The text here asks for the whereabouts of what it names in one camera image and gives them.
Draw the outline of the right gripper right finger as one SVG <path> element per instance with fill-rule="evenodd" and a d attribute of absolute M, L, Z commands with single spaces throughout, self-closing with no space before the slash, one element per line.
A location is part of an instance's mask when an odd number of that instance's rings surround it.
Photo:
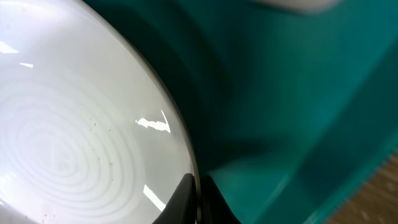
<path fill-rule="evenodd" d="M 201 178 L 201 223 L 241 224 L 226 203 L 214 180 L 209 176 Z"/>

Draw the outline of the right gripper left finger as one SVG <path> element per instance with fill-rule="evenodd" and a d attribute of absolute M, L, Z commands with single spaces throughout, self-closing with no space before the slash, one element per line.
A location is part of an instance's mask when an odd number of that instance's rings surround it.
<path fill-rule="evenodd" d="M 153 224 L 195 224 L 197 190 L 192 174 L 185 174 L 166 207 Z"/>

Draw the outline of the pink round plate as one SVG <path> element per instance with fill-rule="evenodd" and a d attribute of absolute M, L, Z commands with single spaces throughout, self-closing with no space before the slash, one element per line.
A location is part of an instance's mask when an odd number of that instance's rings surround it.
<path fill-rule="evenodd" d="M 152 223 L 196 173 L 172 100 L 97 12 L 1 2 L 2 223 Z"/>

